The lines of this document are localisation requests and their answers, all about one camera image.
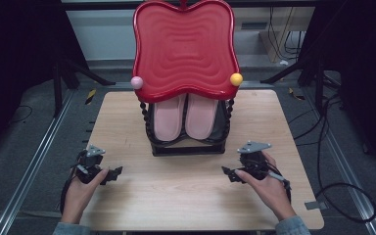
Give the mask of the grey tape patch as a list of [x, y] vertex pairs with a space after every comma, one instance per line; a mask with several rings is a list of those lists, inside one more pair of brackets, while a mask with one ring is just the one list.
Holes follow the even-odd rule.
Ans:
[[327, 204], [325, 202], [305, 202], [305, 207], [308, 211], [311, 210], [326, 210], [328, 208]]

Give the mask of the metal floor rail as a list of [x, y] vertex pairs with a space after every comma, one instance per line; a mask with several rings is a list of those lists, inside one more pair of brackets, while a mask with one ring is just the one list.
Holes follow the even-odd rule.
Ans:
[[65, 97], [62, 99], [62, 107], [59, 112], [52, 118], [48, 128], [35, 151], [27, 169], [25, 170], [21, 181], [11, 197], [5, 209], [0, 213], [0, 235], [7, 235], [13, 222], [20, 211], [24, 199], [35, 179], [38, 170], [48, 153], [49, 148], [68, 112], [71, 99], [75, 94], [75, 90], [67, 90]]
[[[316, 106], [311, 98], [307, 101], [317, 118], [317, 123], [314, 126], [321, 125], [316, 144], [316, 178], [319, 185], [319, 190], [315, 193], [315, 198], [324, 198], [324, 202], [331, 208], [337, 211], [342, 217], [354, 223], [363, 224], [369, 235], [376, 235], [376, 203], [372, 196], [363, 188], [360, 180], [355, 175], [354, 170], [346, 159], [346, 156], [338, 144], [333, 132], [329, 129], [328, 110], [330, 102], [336, 98], [333, 95], [327, 98], [326, 101], [321, 101], [319, 106]], [[325, 144], [328, 148], [330, 156], [334, 161], [337, 170], [340, 173], [341, 181], [325, 184], [322, 182], [321, 174], [321, 147]], [[352, 199], [352, 202], [357, 210], [357, 215], [351, 216], [340, 208], [337, 203], [330, 200], [327, 192], [338, 187], [346, 189]]]

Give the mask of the black metal stand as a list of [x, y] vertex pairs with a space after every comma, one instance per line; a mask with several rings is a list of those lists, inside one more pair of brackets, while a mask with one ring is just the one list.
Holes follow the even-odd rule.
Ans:
[[54, 98], [55, 98], [55, 112], [54, 117], [57, 117], [63, 108], [63, 93], [62, 82], [64, 82], [68, 89], [75, 89], [79, 85], [76, 73], [79, 72], [88, 78], [96, 81], [103, 86], [115, 85], [114, 82], [108, 81], [92, 72], [90, 69], [80, 66], [79, 64], [71, 60], [61, 60], [55, 64], [52, 68], [53, 81], [54, 81]]
[[298, 79], [300, 86], [309, 86], [312, 81], [315, 82], [314, 104], [315, 108], [323, 114], [324, 101], [323, 93], [324, 86], [332, 88], [340, 88], [341, 84], [325, 73], [323, 58], [311, 59], [310, 57], [303, 57], [295, 62], [293, 65], [288, 66], [276, 75], [262, 80], [261, 83], [273, 84], [281, 78], [289, 75], [294, 71], [300, 71], [301, 74]]

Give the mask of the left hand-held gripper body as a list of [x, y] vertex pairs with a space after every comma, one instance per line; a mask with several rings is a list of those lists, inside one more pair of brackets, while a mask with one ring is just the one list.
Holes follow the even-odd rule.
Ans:
[[75, 175], [82, 183], [88, 184], [101, 171], [99, 164], [105, 153], [104, 149], [90, 144], [87, 149], [78, 154]]

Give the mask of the person's right hand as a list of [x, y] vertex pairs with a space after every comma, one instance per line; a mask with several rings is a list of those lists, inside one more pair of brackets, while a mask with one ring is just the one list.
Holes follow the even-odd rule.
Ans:
[[257, 180], [240, 169], [236, 169], [235, 173], [255, 190], [263, 203], [273, 211], [279, 221], [296, 215], [283, 183], [278, 179], [266, 176], [263, 180]]

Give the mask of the pink slipper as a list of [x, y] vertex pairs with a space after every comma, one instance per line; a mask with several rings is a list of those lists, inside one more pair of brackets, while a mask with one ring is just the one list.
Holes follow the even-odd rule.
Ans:
[[161, 141], [175, 140], [182, 128], [186, 95], [159, 102], [154, 107], [154, 133]]
[[186, 133], [194, 139], [208, 138], [213, 129], [218, 101], [190, 94], [185, 119]]

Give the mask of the person's left hand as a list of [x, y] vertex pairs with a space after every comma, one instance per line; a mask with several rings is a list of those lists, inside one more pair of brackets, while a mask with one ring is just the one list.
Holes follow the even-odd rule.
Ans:
[[96, 188], [106, 178], [107, 169], [102, 169], [89, 183], [82, 183], [78, 178], [70, 182], [64, 200], [61, 222], [79, 224], [82, 214], [90, 202]]

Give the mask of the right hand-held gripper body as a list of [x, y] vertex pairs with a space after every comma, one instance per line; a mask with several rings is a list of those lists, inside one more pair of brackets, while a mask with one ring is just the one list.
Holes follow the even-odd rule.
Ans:
[[240, 163], [243, 170], [257, 180], [265, 179], [269, 167], [262, 151], [270, 147], [269, 143], [248, 141], [243, 147], [239, 148], [237, 152], [240, 154]]

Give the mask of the red and black shoe rack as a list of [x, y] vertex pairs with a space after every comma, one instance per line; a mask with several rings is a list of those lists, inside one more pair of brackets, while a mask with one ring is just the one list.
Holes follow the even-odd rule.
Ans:
[[[243, 82], [233, 46], [234, 14], [224, 0], [178, 5], [147, 0], [133, 15], [136, 55], [131, 86], [140, 102], [155, 156], [222, 154], [234, 98]], [[156, 103], [186, 95], [179, 136], [161, 141], [154, 133]], [[185, 130], [190, 94], [218, 101], [211, 135], [191, 138]]]

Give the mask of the yellow and black tape strip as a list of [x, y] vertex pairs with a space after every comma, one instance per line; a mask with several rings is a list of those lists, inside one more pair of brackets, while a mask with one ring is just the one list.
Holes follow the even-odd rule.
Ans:
[[288, 93], [290, 96], [294, 97], [297, 100], [304, 101], [306, 99], [304, 95], [297, 94], [291, 87], [288, 88]]
[[88, 95], [87, 95], [87, 98], [86, 98], [86, 100], [85, 100], [85, 105], [89, 105], [89, 104], [91, 104], [91, 102], [92, 102], [92, 100], [93, 100], [93, 98], [94, 98], [94, 96], [95, 96], [95, 94], [96, 94], [96, 89], [91, 89], [90, 91], [89, 91], [89, 93], [88, 93]]

